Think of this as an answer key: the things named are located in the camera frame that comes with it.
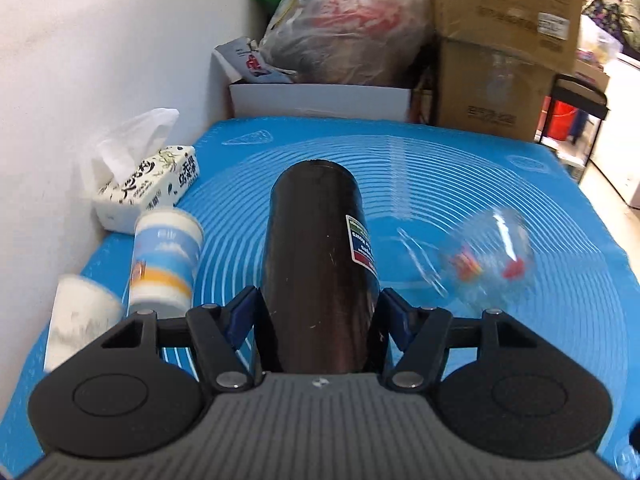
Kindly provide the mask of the black thermos cup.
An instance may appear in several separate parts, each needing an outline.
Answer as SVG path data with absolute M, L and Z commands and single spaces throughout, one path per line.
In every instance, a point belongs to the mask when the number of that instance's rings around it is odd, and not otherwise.
M 255 324 L 273 373 L 382 372 L 388 338 L 375 325 L 378 274 L 354 176 L 305 160 L 273 185 Z

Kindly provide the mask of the clear glass cup with cartoon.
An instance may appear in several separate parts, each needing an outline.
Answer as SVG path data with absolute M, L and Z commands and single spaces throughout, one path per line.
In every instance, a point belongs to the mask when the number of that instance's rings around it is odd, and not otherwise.
M 535 281 L 535 255 L 522 214 L 492 207 L 461 221 L 439 249 L 442 282 L 471 312 L 508 310 Z

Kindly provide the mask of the blue orange paper cup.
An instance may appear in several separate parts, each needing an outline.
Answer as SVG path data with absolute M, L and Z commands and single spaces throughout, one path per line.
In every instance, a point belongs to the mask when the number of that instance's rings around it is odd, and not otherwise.
M 162 207 L 140 216 L 128 286 L 128 312 L 181 318 L 192 307 L 204 231 L 193 216 Z

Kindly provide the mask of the white paper cup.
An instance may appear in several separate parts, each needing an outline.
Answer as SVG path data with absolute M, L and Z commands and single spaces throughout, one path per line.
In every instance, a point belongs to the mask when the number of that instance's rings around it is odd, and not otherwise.
M 55 370 L 116 325 L 124 313 L 120 298 L 102 285 L 80 275 L 62 275 L 53 301 L 43 370 Z

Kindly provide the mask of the blue silicone baking mat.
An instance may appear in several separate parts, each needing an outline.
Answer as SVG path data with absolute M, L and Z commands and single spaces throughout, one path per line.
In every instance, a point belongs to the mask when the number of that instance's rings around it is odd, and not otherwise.
M 624 252 L 543 145 L 441 128 L 306 118 L 222 122 L 195 147 L 177 207 L 204 231 L 192 307 L 260 293 L 236 354 L 243 392 L 206 392 L 186 314 L 127 313 L 56 370 L 30 352 L 1 424 L 19 479 L 634 479 L 639 474 L 639 284 Z M 433 390 L 379 373 L 262 368 L 255 324 L 278 177 L 323 159 L 356 179 L 378 294 L 452 314 Z M 519 211 L 535 281 L 508 310 L 471 312 L 442 282 L 440 245 L 492 207 Z M 85 274 L 128 300 L 134 235 Z

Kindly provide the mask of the white tissue pack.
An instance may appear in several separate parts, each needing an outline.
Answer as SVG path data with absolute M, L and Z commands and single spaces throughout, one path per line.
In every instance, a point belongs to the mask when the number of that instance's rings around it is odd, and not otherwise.
M 173 207 L 200 176 L 192 145 L 167 143 L 180 113 L 154 108 L 98 136 L 80 160 L 82 185 L 100 225 L 131 234 L 140 214 Z

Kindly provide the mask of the white open cardboard box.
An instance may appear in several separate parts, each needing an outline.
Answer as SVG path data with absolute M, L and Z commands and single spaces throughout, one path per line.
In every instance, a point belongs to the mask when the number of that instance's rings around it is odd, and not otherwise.
M 411 91 L 356 84 L 298 84 L 267 64 L 250 40 L 216 47 L 224 68 L 236 73 L 229 86 L 236 118 L 291 116 L 408 122 Z

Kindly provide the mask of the lower cardboard box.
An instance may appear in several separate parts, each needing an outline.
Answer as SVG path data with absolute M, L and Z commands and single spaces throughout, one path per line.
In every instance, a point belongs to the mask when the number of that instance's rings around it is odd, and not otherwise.
M 501 51 L 444 39 L 436 125 L 533 141 L 553 77 L 552 70 Z

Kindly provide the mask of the red plastic bucket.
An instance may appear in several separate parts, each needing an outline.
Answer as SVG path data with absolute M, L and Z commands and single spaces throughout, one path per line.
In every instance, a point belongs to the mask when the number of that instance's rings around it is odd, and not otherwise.
M 570 135 L 577 108 L 563 102 L 555 104 L 548 136 L 557 141 L 565 141 Z

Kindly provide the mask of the white chest freezer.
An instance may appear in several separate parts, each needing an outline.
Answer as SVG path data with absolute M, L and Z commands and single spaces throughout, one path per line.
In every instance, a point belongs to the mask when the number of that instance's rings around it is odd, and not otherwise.
M 592 162 L 631 208 L 639 208 L 639 62 L 619 54 L 608 62 L 608 116 Z

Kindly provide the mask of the black metal trolley rack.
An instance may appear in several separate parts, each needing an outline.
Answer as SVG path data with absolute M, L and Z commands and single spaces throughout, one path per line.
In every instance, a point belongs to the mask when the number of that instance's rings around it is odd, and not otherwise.
M 570 135 L 565 141 L 557 141 L 548 136 L 557 102 L 577 108 Z M 535 141 L 544 144 L 552 151 L 555 158 L 570 174 L 576 170 L 578 179 L 581 179 L 582 170 L 590 162 L 607 114 L 608 99 L 599 88 L 589 81 L 574 76 L 556 74 L 550 96 L 544 101 L 539 119 L 540 129 L 536 132 Z

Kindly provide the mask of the clear plastic bag with contents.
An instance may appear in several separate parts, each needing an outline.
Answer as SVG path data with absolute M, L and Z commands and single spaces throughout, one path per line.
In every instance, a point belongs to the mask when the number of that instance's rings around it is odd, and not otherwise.
M 281 0 L 259 52 L 298 82 L 398 87 L 433 32 L 431 0 Z

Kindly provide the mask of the upper cardboard box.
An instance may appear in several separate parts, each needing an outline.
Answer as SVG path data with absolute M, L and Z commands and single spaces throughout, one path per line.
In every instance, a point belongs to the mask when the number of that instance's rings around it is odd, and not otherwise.
M 574 65 L 582 0 L 434 0 L 440 36 L 517 56 L 557 73 Z

